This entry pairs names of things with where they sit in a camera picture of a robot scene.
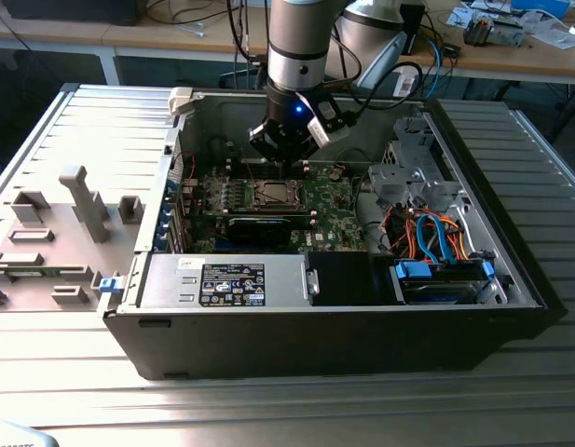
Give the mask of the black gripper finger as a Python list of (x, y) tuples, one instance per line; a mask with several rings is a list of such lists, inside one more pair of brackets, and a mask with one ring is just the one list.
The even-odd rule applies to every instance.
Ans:
[(278, 176), (284, 177), (284, 154), (281, 145), (276, 141), (278, 124), (272, 119), (265, 119), (257, 127), (248, 129), (250, 145), (267, 162), (278, 169)]
[(290, 146), (283, 162), (283, 178), (301, 179), (304, 176), (304, 161), (309, 160), (318, 149), (311, 136)]

